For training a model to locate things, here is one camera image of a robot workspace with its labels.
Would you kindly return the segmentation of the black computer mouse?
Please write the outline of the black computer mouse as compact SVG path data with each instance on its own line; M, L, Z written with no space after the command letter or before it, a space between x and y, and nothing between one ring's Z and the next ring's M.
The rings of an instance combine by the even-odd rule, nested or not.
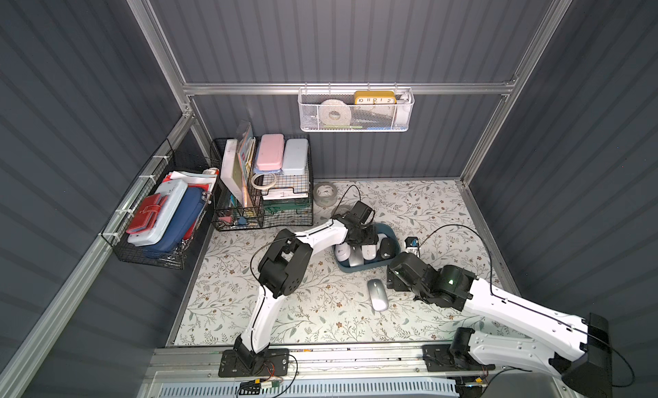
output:
M388 237L379 243L379 258L381 260L393 259L397 255L395 240Z

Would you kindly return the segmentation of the teal plastic storage box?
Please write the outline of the teal plastic storage box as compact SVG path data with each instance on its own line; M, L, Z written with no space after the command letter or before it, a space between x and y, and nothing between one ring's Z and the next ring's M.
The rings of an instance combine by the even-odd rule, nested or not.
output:
M376 228L377 236L378 236L378 234L384 234L387 237L390 237L391 239L395 240L397 255L400 254L401 249L400 249L399 241L398 241L397 236L394 234L394 231L392 230L392 228L389 227L388 225L384 224L384 223L375 223L374 226ZM379 250L380 245L379 245L378 242L375 245L377 245L377 257L376 257L376 259L374 259L370 262L365 262L364 261L364 265L362 265L362 266L358 266L356 268L350 268L349 264L348 264L348 261L345 261L343 263L339 263L337 261L337 259L335 258L335 255L334 255L334 260L338 264L339 269L341 271L345 272L345 273L360 272L360 271L371 270L371 269L375 269L375 268L379 268L379 267L389 266L389 264L391 264L391 262L392 262L392 259L381 260L379 258L379 254L378 254L378 250Z

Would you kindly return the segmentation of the silver grey computer mouse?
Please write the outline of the silver grey computer mouse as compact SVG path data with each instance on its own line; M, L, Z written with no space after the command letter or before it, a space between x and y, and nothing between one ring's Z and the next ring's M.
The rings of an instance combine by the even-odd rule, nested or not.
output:
M389 307L386 285L380 279L371 279L367 288L372 309L375 312L385 312Z

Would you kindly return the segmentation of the white round computer mouse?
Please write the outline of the white round computer mouse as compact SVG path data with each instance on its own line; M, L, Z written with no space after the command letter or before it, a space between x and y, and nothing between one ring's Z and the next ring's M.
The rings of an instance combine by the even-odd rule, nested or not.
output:
M369 244L369 245L363 245L361 247L362 254L363 254L363 259L365 262L370 262L377 257L377 245L375 244Z

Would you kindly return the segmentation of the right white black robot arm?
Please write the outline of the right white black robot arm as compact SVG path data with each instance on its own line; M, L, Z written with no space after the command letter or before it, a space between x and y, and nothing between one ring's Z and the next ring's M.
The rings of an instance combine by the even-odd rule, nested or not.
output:
M416 300L485 317L523 334L515 339L461 328L451 345L460 365L541 372L583 396L612 396L613 348L604 317L592 313L584 319L557 312L495 288L455 265L437 270L409 252L395 257L387 271Z

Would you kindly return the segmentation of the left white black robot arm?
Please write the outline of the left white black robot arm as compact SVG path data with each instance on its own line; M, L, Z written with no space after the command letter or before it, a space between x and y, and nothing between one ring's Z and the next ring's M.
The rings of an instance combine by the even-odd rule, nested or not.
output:
M374 214L370 206L358 201L346 213L334 214L318 227L295 233L288 229L279 231L258 264L256 305L233 346L242 365L252 372L263 366L281 306L303 283L315 254L341 244L376 244Z

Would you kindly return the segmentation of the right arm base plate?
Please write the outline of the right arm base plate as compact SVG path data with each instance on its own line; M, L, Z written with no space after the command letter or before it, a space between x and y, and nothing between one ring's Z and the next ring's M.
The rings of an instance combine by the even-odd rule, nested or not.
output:
M489 372L495 365L484 365L476 361L468 351L452 348L448 344L426 344L422 346L422 359L429 372L480 371Z

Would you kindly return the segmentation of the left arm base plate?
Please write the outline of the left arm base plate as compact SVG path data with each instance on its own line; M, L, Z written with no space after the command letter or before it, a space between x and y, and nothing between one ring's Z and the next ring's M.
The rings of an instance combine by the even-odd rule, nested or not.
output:
M253 366L244 365L234 350L224 351L222 354L218 376L229 377L277 377L286 376L290 364L290 350L288 348L268 349L263 355L255 359Z

